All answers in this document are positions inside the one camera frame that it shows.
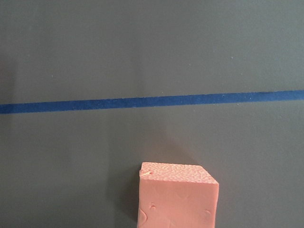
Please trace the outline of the orange foam cube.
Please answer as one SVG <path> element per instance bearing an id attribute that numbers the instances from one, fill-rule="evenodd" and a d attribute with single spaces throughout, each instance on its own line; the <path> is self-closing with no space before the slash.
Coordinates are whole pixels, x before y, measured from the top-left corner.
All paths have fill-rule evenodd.
<path id="1" fill-rule="evenodd" d="M 219 183 L 199 165 L 143 162 L 139 228 L 213 228 Z"/>

